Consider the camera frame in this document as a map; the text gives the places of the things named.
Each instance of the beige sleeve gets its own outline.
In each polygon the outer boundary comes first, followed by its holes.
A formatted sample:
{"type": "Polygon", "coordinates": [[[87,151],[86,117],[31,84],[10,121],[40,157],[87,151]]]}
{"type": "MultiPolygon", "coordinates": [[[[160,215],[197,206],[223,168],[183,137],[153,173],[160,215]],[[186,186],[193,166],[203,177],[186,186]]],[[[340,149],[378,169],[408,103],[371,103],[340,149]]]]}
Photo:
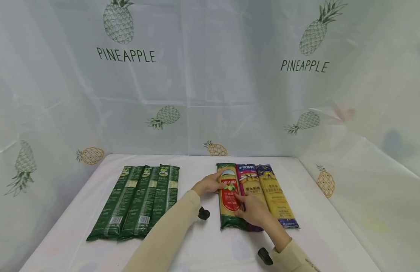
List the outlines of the beige sleeve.
{"type": "Polygon", "coordinates": [[[307,254],[292,239],[281,253],[276,252],[275,247],[269,253],[273,260],[273,265],[284,272],[320,272],[320,270],[310,261],[307,254]]]}
{"type": "Polygon", "coordinates": [[[200,207],[195,191],[185,193],[155,224],[122,271],[167,271],[187,229],[198,219],[200,207]]]}

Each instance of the white tablecloth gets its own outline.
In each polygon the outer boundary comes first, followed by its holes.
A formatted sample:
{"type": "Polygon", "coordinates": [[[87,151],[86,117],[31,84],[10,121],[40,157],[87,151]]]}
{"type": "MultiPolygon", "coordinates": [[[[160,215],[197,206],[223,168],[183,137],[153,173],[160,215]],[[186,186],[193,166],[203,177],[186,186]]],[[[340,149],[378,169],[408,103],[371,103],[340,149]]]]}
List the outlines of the white tablecloth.
{"type": "MultiPolygon", "coordinates": [[[[296,158],[209,157],[167,155],[108,155],[70,206],[35,250],[22,272],[119,272],[140,240],[123,243],[93,241],[86,237],[125,165],[170,164],[181,167],[178,198],[216,163],[271,164],[285,196],[301,226],[288,230],[322,272],[379,272],[370,256],[338,212],[296,158]]],[[[217,195],[207,195],[202,206],[210,211],[207,221],[198,220],[187,232],[171,272],[274,271],[256,254],[273,247],[267,235],[238,229],[221,231],[217,195]]]]}

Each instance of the pineapple print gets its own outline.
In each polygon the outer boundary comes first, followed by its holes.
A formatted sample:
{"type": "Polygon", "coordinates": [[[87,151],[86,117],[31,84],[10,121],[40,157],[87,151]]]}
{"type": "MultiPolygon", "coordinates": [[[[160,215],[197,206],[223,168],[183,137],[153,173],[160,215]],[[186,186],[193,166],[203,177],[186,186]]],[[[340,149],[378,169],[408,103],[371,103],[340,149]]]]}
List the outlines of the pineapple print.
{"type": "Polygon", "coordinates": [[[21,191],[24,193],[26,192],[26,189],[29,188],[27,182],[33,182],[30,174],[36,170],[36,163],[33,158],[32,148],[26,141],[21,140],[21,149],[18,153],[17,161],[15,162],[15,170],[17,171],[17,175],[12,178],[15,181],[8,185],[11,189],[5,194],[9,195],[14,193],[14,197],[21,191]]]}
{"type": "Polygon", "coordinates": [[[325,196],[330,198],[335,190],[334,178],[325,170],[323,166],[316,164],[316,168],[320,171],[316,184],[319,186],[325,196]]]}
{"type": "Polygon", "coordinates": [[[83,151],[80,151],[80,149],[77,151],[76,160],[78,162],[83,160],[83,162],[86,164],[94,165],[101,161],[102,157],[104,157],[104,151],[102,149],[87,148],[83,151]]]}
{"type": "Polygon", "coordinates": [[[123,45],[133,39],[133,20],[127,9],[132,4],[129,0],[112,0],[102,15],[106,34],[123,45]]]}
{"type": "Polygon", "coordinates": [[[227,156],[228,151],[225,149],[225,147],[221,146],[220,144],[213,144],[211,141],[207,141],[204,144],[204,147],[206,147],[212,156],[227,156]]]}
{"type": "Polygon", "coordinates": [[[301,114],[298,119],[298,122],[294,125],[285,128],[287,134],[296,135],[298,133],[298,129],[306,129],[306,128],[314,128],[320,124],[319,115],[315,112],[309,111],[301,114]]]}
{"type": "Polygon", "coordinates": [[[341,0],[335,2],[335,0],[325,1],[325,5],[322,8],[320,7],[320,16],[319,19],[311,23],[308,28],[305,30],[301,38],[301,43],[299,43],[299,50],[304,55],[310,55],[321,44],[322,40],[325,38],[327,25],[330,22],[335,21],[335,17],[341,15],[338,13],[340,9],[344,8],[347,4],[341,4],[341,0]]]}
{"type": "Polygon", "coordinates": [[[174,106],[165,106],[157,112],[157,118],[151,118],[146,123],[153,129],[163,129],[163,124],[175,123],[180,118],[180,112],[174,106]]]}

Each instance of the cuff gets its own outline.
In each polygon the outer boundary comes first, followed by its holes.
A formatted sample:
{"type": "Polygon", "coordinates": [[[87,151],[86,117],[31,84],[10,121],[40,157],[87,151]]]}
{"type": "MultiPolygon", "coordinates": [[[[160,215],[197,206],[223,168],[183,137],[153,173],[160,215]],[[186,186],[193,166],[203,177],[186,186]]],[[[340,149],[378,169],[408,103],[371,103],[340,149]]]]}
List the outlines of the cuff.
{"type": "Polygon", "coordinates": [[[284,268],[283,271],[293,271],[307,262],[307,255],[301,247],[293,240],[280,253],[274,247],[270,252],[270,257],[278,267],[284,268]]]}

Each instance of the white curtain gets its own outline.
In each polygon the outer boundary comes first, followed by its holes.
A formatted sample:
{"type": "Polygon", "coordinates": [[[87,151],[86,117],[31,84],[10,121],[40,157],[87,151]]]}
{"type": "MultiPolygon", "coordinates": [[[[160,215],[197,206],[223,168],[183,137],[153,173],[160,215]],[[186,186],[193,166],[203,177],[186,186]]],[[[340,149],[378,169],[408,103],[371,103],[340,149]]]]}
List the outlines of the white curtain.
{"type": "Polygon", "coordinates": [[[297,156],[420,271],[420,0],[133,2],[0,1],[0,271],[111,153],[297,156]]]}

